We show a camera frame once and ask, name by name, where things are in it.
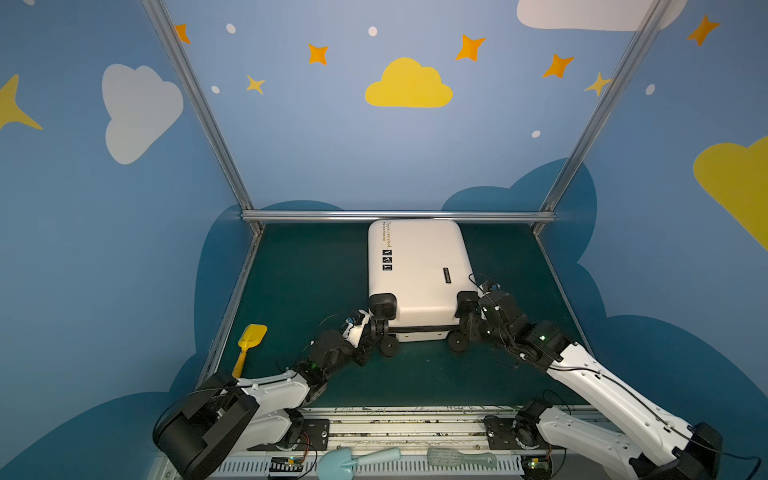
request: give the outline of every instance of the blue wall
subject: blue wall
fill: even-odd
[[[560,9],[524,3],[544,19]],[[527,26],[507,1],[167,1],[255,206],[311,200],[345,210],[538,210],[493,190],[467,202],[457,194],[508,189],[568,156],[598,100],[585,89],[598,72],[610,78],[632,35],[605,31],[611,18],[593,23],[593,4],[560,29]],[[624,8],[615,16],[634,18]],[[463,35],[485,38],[477,61],[456,60]],[[310,44],[328,47],[327,65],[310,64]],[[553,55],[574,58],[562,78],[544,77]],[[435,68],[452,100],[368,103],[366,89],[402,57]],[[249,77],[263,81],[261,94],[247,90]],[[540,179],[536,197],[554,176]]]
[[[720,26],[698,45],[687,38],[705,15]],[[715,425],[727,450],[764,458],[768,251],[699,185],[694,162],[768,135],[766,21],[757,0],[689,2],[541,234],[596,356],[670,411]],[[753,462],[723,465],[721,478],[744,478]]]
[[[108,67],[146,65],[167,98],[179,85],[139,0],[3,2],[0,45],[0,96],[18,75],[15,105],[42,128],[0,104],[0,478],[143,478],[251,232],[180,94],[180,116],[116,161],[144,132],[107,110]]]

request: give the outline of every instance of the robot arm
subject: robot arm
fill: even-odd
[[[461,325],[470,339],[492,341],[568,386],[624,433],[581,422],[535,400],[518,415],[521,445],[530,448],[543,439],[573,449],[618,478],[717,477],[722,437],[716,430],[706,423],[692,426],[648,400],[552,323],[529,323],[515,299],[498,285],[480,286],[478,308]]]
[[[217,373],[155,428],[155,444],[185,480],[206,478],[231,452],[265,443],[293,447],[302,428],[294,409],[313,402],[350,360],[364,365],[374,341],[387,334],[386,319],[394,317],[396,305],[383,300],[374,303],[372,314],[360,310],[349,317],[343,332],[321,333],[309,356],[285,373],[253,380]],[[559,445],[603,465],[616,479],[717,477],[715,451],[722,438],[707,424],[691,426],[652,403],[552,323],[530,323],[498,285],[484,283],[479,294],[460,292],[457,304],[458,327],[470,341],[500,345],[573,389],[623,432],[534,399],[515,417],[515,437],[523,448]]]

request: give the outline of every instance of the metal rail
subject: metal rail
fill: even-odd
[[[426,406],[426,407],[329,407],[305,408],[301,414],[305,419],[328,419],[328,450],[345,446],[353,449],[354,455],[365,455],[381,449],[399,447],[403,457],[400,463],[390,462],[389,470],[375,469],[356,471],[361,476],[420,476],[431,478],[444,475],[446,479],[465,475],[502,475],[514,478],[519,475],[519,455],[547,455],[546,450],[494,450],[498,460],[511,462],[501,464],[500,469],[477,471],[457,468],[434,469],[424,466],[421,461],[429,447],[448,447],[466,453],[489,452],[488,440],[482,420],[486,415],[502,418],[514,417],[521,407],[511,406]],[[616,430],[595,407],[591,405],[570,406],[573,416],[586,422],[599,423],[601,427]],[[238,452],[229,455],[211,478],[263,478],[266,476],[296,476],[270,472],[272,457],[286,457],[288,452]],[[312,468],[305,466],[302,472]],[[314,471],[307,476],[314,476]],[[165,457],[158,457],[149,480],[177,480],[178,474]]]
[[[650,5],[645,18],[640,23],[640,27],[634,34],[634,37],[632,37],[627,50],[624,52],[624,56],[619,61],[619,65],[611,77],[612,80],[608,84],[608,90],[600,97],[598,105],[594,108],[586,127],[584,127],[584,131],[581,132],[581,136],[576,142],[573,151],[568,156],[562,170],[560,170],[560,174],[555,179],[552,188],[544,199],[541,211],[552,212],[558,205],[563,193],[565,193],[565,189],[568,188],[578,168],[592,148],[592,144],[598,138],[600,130],[602,130],[611,112],[618,104],[621,94],[624,93],[632,79],[632,75],[634,75],[637,67],[645,58],[650,45],[654,42],[659,32],[661,19],[671,3],[672,0],[654,0]],[[537,222],[534,225],[533,231],[538,235],[542,228],[544,228],[544,224]]]
[[[232,455],[227,457],[221,466],[210,476],[217,480],[241,480],[244,478],[296,478],[305,475],[307,478],[317,476],[314,454],[309,454],[303,462],[302,469],[298,472],[280,472],[276,468],[271,469],[272,457],[286,457],[285,453],[268,454],[265,452],[253,452],[256,455]],[[546,456],[547,452],[535,455]],[[478,465],[464,464],[459,467],[433,467],[427,462],[426,455],[404,455],[394,462],[379,463],[373,465],[356,466],[353,468],[355,478],[367,477],[372,480],[392,480],[394,478],[429,477],[431,480],[447,480],[456,477],[496,477],[510,480],[522,478],[524,474],[520,455],[497,454],[498,464],[496,468],[483,468]]]
[[[210,110],[210,105],[208,105],[208,102],[205,99],[205,94],[200,86],[200,82],[197,80],[192,64],[187,57],[187,53],[184,51],[184,46],[176,35],[173,20],[170,17],[170,13],[166,8],[165,3],[163,0],[142,0],[142,3],[147,10],[152,25],[154,25],[157,36],[160,37],[160,40],[165,47],[165,51],[168,53],[168,58],[174,66],[174,70],[179,76],[179,80],[181,80],[181,85],[184,87],[184,91],[187,92],[187,97],[189,98],[197,117],[200,119],[200,123],[208,137],[210,146],[214,149],[216,158],[218,158],[219,164],[224,170],[224,175],[227,176],[227,180],[230,182],[230,186],[235,193],[235,197],[237,197],[237,201],[240,203],[243,210],[252,210],[253,204],[250,201],[243,178],[237,170],[232,153],[227,147],[221,129],[219,129],[214,114]]]
[[[288,222],[373,222],[405,218],[445,218],[476,223],[549,223],[553,212],[444,212],[377,210],[245,210],[243,220]]]
[[[253,234],[253,239],[251,240],[248,253],[243,262],[243,268],[240,269],[240,275],[237,277],[237,282],[232,291],[230,302],[227,304],[227,310],[224,311],[224,317],[219,325],[216,338],[214,338],[214,341],[211,343],[205,365],[200,372],[200,376],[197,378],[197,388],[200,387],[200,384],[205,381],[205,379],[213,375],[214,372],[219,369],[221,356],[224,353],[224,347],[227,345],[227,340],[230,337],[232,324],[235,321],[237,309],[240,307],[240,299],[243,297],[245,284],[248,281],[248,274],[250,273],[250,268],[253,266],[253,260],[256,258],[256,250],[259,248],[262,236],[263,235],[260,233]]]

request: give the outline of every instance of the dark blue cloud decal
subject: dark blue cloud decal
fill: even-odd
[[[290,200],[264,207],[261,210],[343,210],[336,205],[314,200]]]
[[[227,309],[253,231],[240,218],[240,205],[227,208],[208,230],[194,287],[195,354],[181,367],[170,394],[190,392],[208,356],[224,310]]]
[[[51,402],[56,401],[55,394],[50,397]],[[16,455],[0,470],[0,478],[146,478],[157,454],[151,441],[152,425],[170,401],[167,393],[146,392],[95,406]]]
[[[549,162],[528,172],[510,188],[470,187],[453,194],[444,211],[537,211],[554,183],[565,159]]]

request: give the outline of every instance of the green mat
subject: green mat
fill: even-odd
[[[527,225],[461,225],[469,259],[515,296],[533,322],[550,320],[581,341],[546,260]],[[248,352],[243,377],[269,376],[289,367],[322,329],[335,329],[368,299],[368,225],[271,224],[266,227],[220,368],[232,371],[246,326],[269,328]],[[351,362],[329,381],[313,406],[523,405],[544,389],[573,404],[586,402],[508,353],[473,343],[462,355],[445,341],[403,343],[397,356],[378,350],[361,368]],[[559,403],[555,396],[551,402]]]

